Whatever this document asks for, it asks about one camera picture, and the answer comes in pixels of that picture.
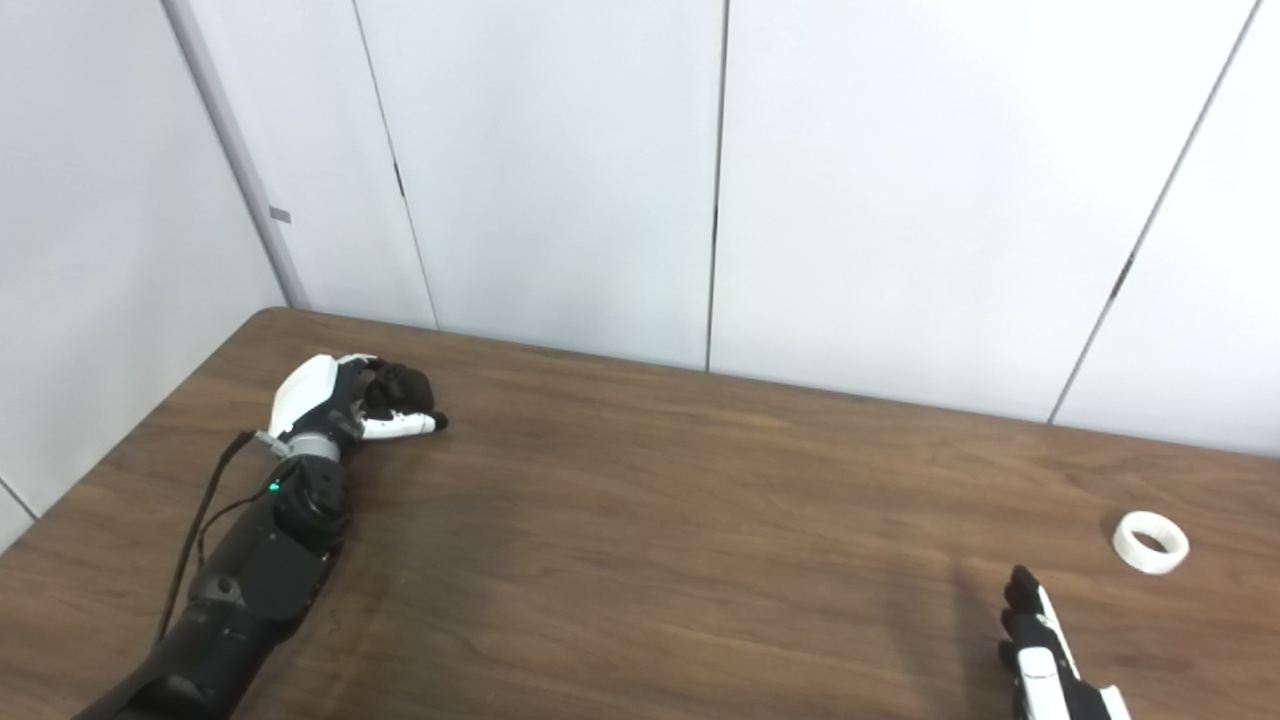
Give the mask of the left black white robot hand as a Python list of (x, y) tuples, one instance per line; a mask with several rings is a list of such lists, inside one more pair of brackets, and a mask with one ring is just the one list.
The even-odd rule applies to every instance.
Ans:
[(275, 392), (257, 437), (282, 459), (339, 462), (365, 442), (430, 436), (449, 425), (425, 373), (369, 354), (319, 354)]

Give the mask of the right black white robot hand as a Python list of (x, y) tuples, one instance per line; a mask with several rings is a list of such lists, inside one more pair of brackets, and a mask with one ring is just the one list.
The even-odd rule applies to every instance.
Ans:
[(1014, 684), (1015, 719), (1130, 719), (1115, 685), (1084, 682), (1047, 589), (1016, 565), (1004, 587), (998, 659)]

